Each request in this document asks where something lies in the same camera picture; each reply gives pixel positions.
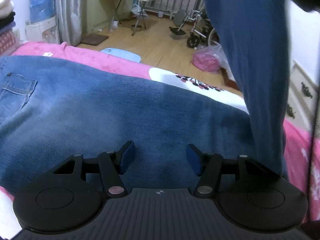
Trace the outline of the pink patterned folded garment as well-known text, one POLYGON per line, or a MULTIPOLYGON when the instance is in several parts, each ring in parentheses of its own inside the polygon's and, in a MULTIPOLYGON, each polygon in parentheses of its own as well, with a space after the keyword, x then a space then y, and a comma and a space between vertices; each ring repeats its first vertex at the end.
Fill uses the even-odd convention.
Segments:
POLYGON ((20 40, 10 29, 0 35, 0 56, 11 55, 20 46, 20 40))

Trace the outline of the pink floral bed blanket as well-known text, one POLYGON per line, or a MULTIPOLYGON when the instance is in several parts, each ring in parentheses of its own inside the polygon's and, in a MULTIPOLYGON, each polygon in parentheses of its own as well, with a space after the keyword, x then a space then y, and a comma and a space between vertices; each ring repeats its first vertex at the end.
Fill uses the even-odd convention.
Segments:
MULTIPOLYGON (((48 44, 42 42, 26 42, 18 47, 14 56, 41 56, 63 59, 76 62, 101 70, 103 72, 120 74, 125 76, 140 77, 147 80, 165 83, 167 85, 189 90, 193 93, 207 96, 210 99, 230 105, 244 112, 247 111, 244 99, 238 94, 224 90, 220 87, 211 86, 193 77, 170 72, 157 67, 141 64, 138 60, 127 60, 108 53, 84 48, 69 46, 67 43, 48 44)), ((286 134, 285 160, 289 168, 289 180, 303 192, 319 190, 319 181, 316 178, 319 172, 319 157, 314 157, 312 162, 311 182, 307 182, 307 166, 309 164, 308 131, 296 125, 295 120, 287 117, 284 120, 286 134)))

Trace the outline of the white water dispenser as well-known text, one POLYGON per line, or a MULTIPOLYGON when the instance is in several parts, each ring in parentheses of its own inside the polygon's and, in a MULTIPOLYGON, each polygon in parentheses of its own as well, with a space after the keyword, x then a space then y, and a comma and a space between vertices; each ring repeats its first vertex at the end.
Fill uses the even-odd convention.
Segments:
POLYGON ((25 34, 28 41, 60 43, 56 16, 37 23, 25 22, 25 34))

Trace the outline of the white folded sweater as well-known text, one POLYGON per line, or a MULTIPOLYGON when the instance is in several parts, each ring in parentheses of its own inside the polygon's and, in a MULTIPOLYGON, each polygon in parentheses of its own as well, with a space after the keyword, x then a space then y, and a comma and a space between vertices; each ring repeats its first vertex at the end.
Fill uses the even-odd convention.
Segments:
POLYGON ((0 19, 9 16, 14 10, 14 3, 12 0, 0 0, 0 19))

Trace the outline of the grey curtain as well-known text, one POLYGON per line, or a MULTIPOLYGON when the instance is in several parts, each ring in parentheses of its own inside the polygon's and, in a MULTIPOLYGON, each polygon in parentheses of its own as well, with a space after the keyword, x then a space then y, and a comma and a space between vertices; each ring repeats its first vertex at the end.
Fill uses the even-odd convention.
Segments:
POLYGON ((61 42, 80 43, 82 35, 82 0, 54 0, 61 42))

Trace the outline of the pink plastic bag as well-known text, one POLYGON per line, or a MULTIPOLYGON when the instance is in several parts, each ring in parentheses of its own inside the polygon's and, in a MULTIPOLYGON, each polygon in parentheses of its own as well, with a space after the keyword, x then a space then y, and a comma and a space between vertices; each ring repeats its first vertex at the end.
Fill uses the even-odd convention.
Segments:
POLYGON ((193 53, 191 63, 199 70, 208 73, 217 73, 221 68, 229 68, 227 57, 220 44, 198 49, 193 53))

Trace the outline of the light blue plastic stool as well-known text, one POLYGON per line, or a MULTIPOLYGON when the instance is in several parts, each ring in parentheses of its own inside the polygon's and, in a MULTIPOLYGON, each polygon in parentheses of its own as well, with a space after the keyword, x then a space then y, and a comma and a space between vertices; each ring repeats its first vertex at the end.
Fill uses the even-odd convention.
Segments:
POLYGON ((141 62, 141 57, 139 55, 132 53, 130 51, 127 51, 127 50, 122 50, 122 49, 118 49, 118 48, 105 48, 105 49, 101 50, 101 52, 108 54, 108 55, 120 57, 122 59, 126 59, 129 61, 133 61, 136 63, 141 62))

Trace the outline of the blue water bottle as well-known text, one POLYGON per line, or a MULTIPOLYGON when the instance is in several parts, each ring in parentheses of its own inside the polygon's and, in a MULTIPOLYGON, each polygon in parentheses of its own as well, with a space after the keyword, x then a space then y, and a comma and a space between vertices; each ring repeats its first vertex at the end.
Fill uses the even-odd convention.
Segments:
POLYGON ((54 0, 29 0, 30 22, 37 23, 55 16, 54 0))

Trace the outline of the wheelchair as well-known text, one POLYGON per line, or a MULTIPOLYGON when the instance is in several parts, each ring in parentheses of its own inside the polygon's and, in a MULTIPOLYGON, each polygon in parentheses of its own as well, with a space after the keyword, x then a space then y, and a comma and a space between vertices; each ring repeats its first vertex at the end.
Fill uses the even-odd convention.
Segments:
POLYGON ((212 26, 206 10, 202 7, 200 10, 190 10, 187 12, 180 9, 173 17, 173 27, 169 27, 172 34, 184 36, 187 33, 183 30, 186 24, 191 24, 190 35, 187 39, 188 48, 196 48, 200 44, 215 46, 220 44, 220 38, 216 29, 212 26))

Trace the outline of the blue denim jeans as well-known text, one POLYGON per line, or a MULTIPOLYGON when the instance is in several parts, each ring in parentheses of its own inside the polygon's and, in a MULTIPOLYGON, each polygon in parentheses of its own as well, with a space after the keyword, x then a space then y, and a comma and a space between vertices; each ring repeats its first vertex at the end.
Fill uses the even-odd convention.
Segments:
POLYGON ((247 111, 185 89, 44 56, 1 58, 1 185, 16 194, 75 153, 133 141, 126 188, 194 187, 188 144, 286 177, 285 0, 205 0, 247 111))

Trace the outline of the black folded garment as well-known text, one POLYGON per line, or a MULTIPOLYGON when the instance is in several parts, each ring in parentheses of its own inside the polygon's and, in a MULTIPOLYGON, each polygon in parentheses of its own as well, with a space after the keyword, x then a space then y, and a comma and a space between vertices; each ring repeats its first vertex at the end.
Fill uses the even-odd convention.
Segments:
POLYGON ((13 22, 15 15, 16 13, 12 11, 6 18, 0 19, 0 28, 3 28, 13 22))

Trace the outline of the brown floor mat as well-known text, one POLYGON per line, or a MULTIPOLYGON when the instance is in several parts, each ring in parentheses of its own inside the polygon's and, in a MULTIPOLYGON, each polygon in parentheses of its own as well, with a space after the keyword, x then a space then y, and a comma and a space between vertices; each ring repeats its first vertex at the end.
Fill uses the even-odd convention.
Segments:
POLYGON ((100 34, 88 34, 82 40, 81 43, 91 46, 97 46, 101 44, 101 42, 107 40, 109 36, 107 35, 100 35, 100 34))

